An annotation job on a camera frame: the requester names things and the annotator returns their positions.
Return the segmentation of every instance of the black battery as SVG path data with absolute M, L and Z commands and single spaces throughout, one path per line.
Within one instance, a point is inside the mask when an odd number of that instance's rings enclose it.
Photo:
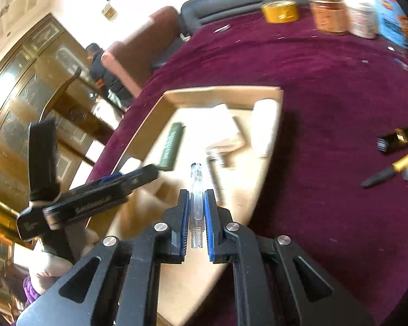
M 376 139 L 378 150 L 390 154 L 408 147 L 408 127 L 396 128 L 393 133 Z

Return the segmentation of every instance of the blue package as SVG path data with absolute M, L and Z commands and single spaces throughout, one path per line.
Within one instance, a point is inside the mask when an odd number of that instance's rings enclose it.
M 395 0 L 375 0 L 379 33 L 396 45 L 408 49 L 408 18 Z

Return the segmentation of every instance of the cardboard box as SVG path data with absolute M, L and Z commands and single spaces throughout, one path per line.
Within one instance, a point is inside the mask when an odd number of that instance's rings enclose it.
M 205 127 L 206 114 L 211 107 L 222 103 L 227 104 L 234 116 L 246 145 L 227 155 L 227 168 L 217 169 L 225 198 L 221 206 L 231 211 L 234 221 L 247 225 L 270 160 L 270 157 L 258 158 L 252 151 L 252 109 L 258 100 L 274 99 L 282 104 L 282 98 L 280 88 L 262 86 L 205 87 L 164 93 L 131 139 L 115 171 L 130 157 L 141 160 L 144 165 L 158 164 L 172 123 L 181 121 L 185 129 L 175 168 L 171 172 L 161 172 L 159 179 L 136 190 L 129 202 L 119 209 L 108 234 L 125 239 L 137 235 L 146 225 L 158 222 L 165 209 L 177 204 L 179 190 L 189 189 L 190 165 L 193 162 L 201 162 L 203 183 L 206 188 L 211 185 L 202 159 L 208 143 L 205 136 L 197 134 L 201 133 L 200 130 L 209 130 Z M 115 210 L 110 210 L 93 217 L 93 227 L 96 226 L 95 220 L 106 224 L 114 214 Z M 105 234 L 103 229 L 97 229 L 98 233 Z M 209 262 L 206 245 L 203 249 L 190 248 L 189 237 L 185 262 L 182 265 L 161 267 L 159 323 L 182 326 L 209 294 L 225 266 Z

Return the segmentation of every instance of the triangular cutout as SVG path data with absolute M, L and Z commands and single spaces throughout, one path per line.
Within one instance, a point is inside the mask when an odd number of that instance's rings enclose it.
M 332 294 L 330 286 L 301 257 L 293 259 L 307 299 L 314 303 Z
M 85 266 L 59 289 L 59 295 L 76 303 L 83 303 L 99 264 L 99 258 L 91 258 Z

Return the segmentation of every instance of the black hair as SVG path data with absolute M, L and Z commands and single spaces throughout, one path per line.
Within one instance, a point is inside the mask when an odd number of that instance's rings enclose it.
M 92 43 L 92 44 L 89 44 L 87 47 L 86 47 L 86 52 L 88 53 L 88 54 L 94 54 L 94 53 L 96 53 L 98 50 L 100 50 L 101 48 L 100 48 L 100 46 L 98 45 L 98 44 L 96 44 L 96 43 Z

